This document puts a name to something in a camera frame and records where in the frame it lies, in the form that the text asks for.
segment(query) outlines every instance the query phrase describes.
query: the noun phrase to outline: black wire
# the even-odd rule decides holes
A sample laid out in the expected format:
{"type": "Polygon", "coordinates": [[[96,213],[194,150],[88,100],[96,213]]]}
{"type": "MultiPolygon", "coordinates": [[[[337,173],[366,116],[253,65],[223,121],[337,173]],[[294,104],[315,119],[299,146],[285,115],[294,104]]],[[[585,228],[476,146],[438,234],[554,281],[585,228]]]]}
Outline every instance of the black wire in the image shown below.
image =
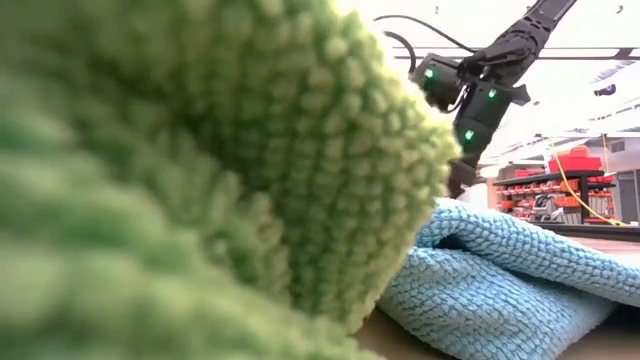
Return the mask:
{"type": "Polygon", "coordinates": [[[407,41],[407,39],[392,31],[385,31],[384,34],[394,40],[397,40],[402,44],[402,46],[404,46],[405,49],[407,49],[407,51],[409,52],[409,59],[411,60],[411,65],[409,65],[409,74],[413,73],[416,70],[418,59],[416,58],[416,52],[415,50],[413,50],[413,46],[411,46],[411,43],[407,41]]]}
{"type": "Polygon", "coordinates": [[[460,41],[452,38],[451,36],[447,35],[444,33],[444,31],[436,28],[435,26],[429,25],[426,22],[422,21],[422,20],[418,20],[412,16],[408,16],[408,15],[382,15],[382,16],[378,16],[377,18],[373,19],[373,21],[379,21],[379,20],[384,20],[384,19],[405,19],[405,20],[409,20],[409,21],[413,21],[416,22],[424,27],[426,27],[427,29],[435,32],[436,34],[442,36],[443,38],[447,39],[449,42],[455,44],[457,47],[464,49],[470,53],[474,53],[475,51],[464,45],[463,43],[461,43],[460,41]]]}

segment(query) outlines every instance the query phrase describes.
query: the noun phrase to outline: table surface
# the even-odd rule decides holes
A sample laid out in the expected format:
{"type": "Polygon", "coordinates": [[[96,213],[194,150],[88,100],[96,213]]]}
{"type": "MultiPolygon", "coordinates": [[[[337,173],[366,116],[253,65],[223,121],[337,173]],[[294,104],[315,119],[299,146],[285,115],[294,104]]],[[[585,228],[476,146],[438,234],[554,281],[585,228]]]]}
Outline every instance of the table surface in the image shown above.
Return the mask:
{"type": "MultiPolygon", "coordinates": [[[[640,243],[580,239],[584,246],[602,251],[630,265],[640,266],[640,243]]],[[[640,311],[624,308],[607,322],[572,345],[559,360],[638,360],[640,329],[629,323],[640,323],[640,311]]],[[[375,310],[356,334],[360,345],[388,360],[449,360],[450,356],[434,350],[405,332],[391,318],[375,310]]]]}

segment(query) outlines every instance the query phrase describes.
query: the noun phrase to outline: towel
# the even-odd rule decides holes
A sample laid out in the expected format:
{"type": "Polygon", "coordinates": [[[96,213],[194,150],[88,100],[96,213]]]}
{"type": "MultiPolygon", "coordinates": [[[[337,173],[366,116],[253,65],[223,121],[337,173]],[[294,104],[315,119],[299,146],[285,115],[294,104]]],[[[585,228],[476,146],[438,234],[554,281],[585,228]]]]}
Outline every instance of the towel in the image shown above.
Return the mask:
{"type": "Polygon", "coordinates": [[[462,360],[556,359],[616,304],[640,306],[640,266],[450,199],[378,303],[462,360]]]}

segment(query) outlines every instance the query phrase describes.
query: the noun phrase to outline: green microfiber towel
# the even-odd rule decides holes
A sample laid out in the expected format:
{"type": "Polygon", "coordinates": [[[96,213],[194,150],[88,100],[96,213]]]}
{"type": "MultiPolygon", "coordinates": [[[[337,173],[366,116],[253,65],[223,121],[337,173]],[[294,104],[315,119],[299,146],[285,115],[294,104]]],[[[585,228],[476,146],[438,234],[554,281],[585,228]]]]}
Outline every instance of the green microfiber towel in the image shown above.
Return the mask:
{"type": "Polygon", "coordinates": [[[0,356],[367,358],[429,114],[325,0],[0,0],[0,356]]]}

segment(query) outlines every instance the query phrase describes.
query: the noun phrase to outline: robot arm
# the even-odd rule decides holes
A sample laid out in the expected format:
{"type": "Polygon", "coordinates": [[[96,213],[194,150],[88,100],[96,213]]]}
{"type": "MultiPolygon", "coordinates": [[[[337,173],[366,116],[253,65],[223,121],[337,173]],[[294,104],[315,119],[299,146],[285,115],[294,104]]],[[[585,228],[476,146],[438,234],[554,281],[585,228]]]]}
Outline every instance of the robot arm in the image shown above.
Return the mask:
{"type": "Polygon", "coordinates": [[[410,75],[425,90],[427,102],[441,111],[449,111],[461,99],[453,126],[463,156],[452,163],[451,197],[463,192],[463,184],[474,182],[480,156],[509,105],[525,105],[531,100],[526,86],[513,85],[540,56],[551,33],[576,1],[538,0],[488,47],[459,63],[429,54],[410,75]]]}

